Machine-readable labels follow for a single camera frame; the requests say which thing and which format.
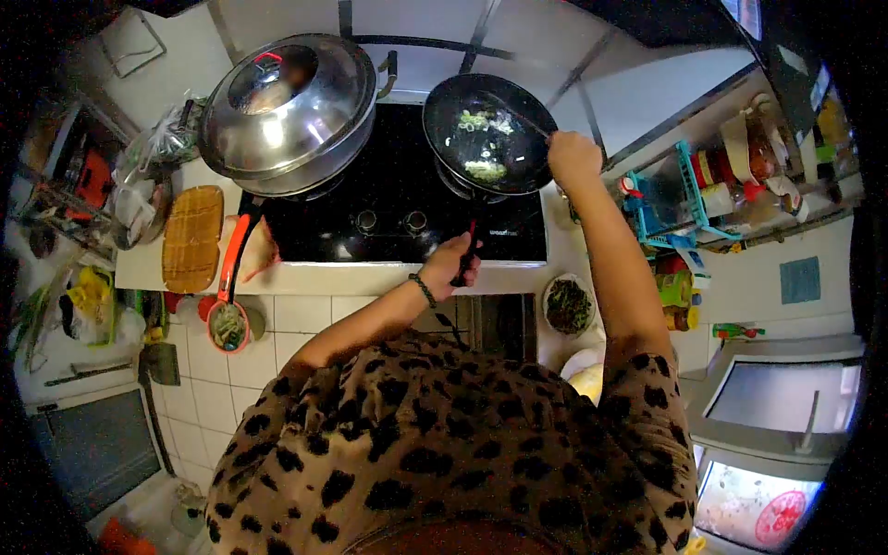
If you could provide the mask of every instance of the cutting board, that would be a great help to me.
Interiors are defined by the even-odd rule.
[[[172,204],[163,231],[163,284],[174,293],[199,293],[216,277],[224,208],[222,189],[186,189]]]

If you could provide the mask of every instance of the gas stove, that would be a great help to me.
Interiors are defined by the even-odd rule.
[[[472,201],[436,169],[421,106],[378,104],[367,145],[338,176],[307,195],[262,205],[281,259],[290,263],[422,263],[469,228]],[[252,201],[244,193],[242,206]],[[546,263],[538,193],[486,205],[478,236],[484,262]]]

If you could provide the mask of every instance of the countertop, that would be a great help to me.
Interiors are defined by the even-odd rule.
[[[229,178],[212,171],[203,160],[184,164],[173,176],[174,192],[199,185],[217,185],[225,198],[225,214],[236,214],[241,189]],[[601,348],[604,329],[596,304],[595,321],[586,333],[567,340],[548,327],[543,318],[541,297],[546,285],[558,275],[570,272],[582,277],[592,289],[589,258],[582,229],[570,221],[567,203],[559,196],[554,183],[541,191],[546,233],[549,240],[549,261],[539,267],[488,266],[483,261],[474,287],[458,289],[457,295],[494,295],[504,293],[536,294],[536,332],[539,361],[550,369],[560,369],[571,354],[584,348]],[[163,237],[147,245],[117,253],[115,284],[122,289],[165,290],[161,276]],[[214,294],[218,288],[219,271],[205,290]],[[239,284],[242,295],[383,295],[407,279],[419,265],[308,265],[280,263],[257,274],[249,282]]]

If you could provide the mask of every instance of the stove knob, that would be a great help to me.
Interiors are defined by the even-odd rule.
[[[428,222],[425,219],[425,214],[420,212],[419,210],[410,212],[407,215],[407,218],[404,219],[404,226],[412,234],[418,234],[419,232],[423,231],[427,223]]]
[[[354,224],[361,231],[368,232],[376,227],[377,215],[373,213],[373,210],[364,210],[362,213],[358,214],[358,217],[354,220]]]

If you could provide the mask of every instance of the spice rack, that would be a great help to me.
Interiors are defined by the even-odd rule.
[[[631,202],[638,242],[661,249],[674,249],[675,244],[694,247],[698,229],[732,241],[740,240],[741,235],[710,225],[691,166],[690,147],[686,141],[681,140],[674,148],[681,186],[672,191],[672,195],[664,194],[663,187],[636,171],[626,174],[636,190],[644,195],[640,199],[627,199],[627,202]]]

